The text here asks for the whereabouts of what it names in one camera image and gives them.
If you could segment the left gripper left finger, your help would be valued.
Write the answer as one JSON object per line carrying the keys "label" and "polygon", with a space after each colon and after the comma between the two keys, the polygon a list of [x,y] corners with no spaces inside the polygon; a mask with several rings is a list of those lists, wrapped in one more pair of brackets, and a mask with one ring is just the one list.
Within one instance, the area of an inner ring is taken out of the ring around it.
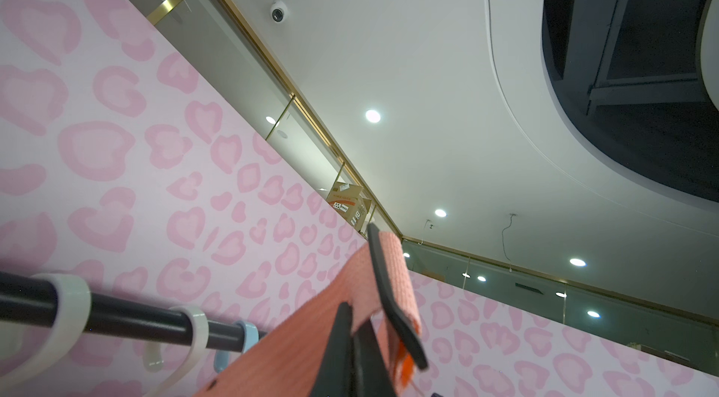
{"label": "left gripper left finger", "polygon": [[311,397],[348,397],[353,393],[352,308],[341,303],[325,348]]}

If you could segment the pink shoulder bag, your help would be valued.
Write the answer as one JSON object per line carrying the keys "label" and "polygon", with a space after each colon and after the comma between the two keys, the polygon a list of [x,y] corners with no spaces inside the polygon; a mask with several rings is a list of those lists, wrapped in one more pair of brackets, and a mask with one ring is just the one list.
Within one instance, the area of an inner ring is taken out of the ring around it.
{"label": "pink shoulder bag", "polygon": [[[402,245],[391,232],[379,232],[394,297],[417,334],[421,317],[404,262]],[[309,396],[318,377],[331,327],[341,303],[353,309],[351,333],[380,312],[369,242],[352,255],[331,284],[243,353],[194,396]],[[381,359],[395,391],[402,395],[417,368],[387,320],[379,325]]]}

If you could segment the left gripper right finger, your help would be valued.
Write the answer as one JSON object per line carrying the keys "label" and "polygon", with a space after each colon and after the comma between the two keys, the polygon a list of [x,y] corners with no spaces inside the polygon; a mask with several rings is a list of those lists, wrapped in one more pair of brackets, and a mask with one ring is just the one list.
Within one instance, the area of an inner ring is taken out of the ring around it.
{"label": "left gripper right finger", "polygon": [[372,322],[368,320],[353,335],[353,395],[396,397]]}

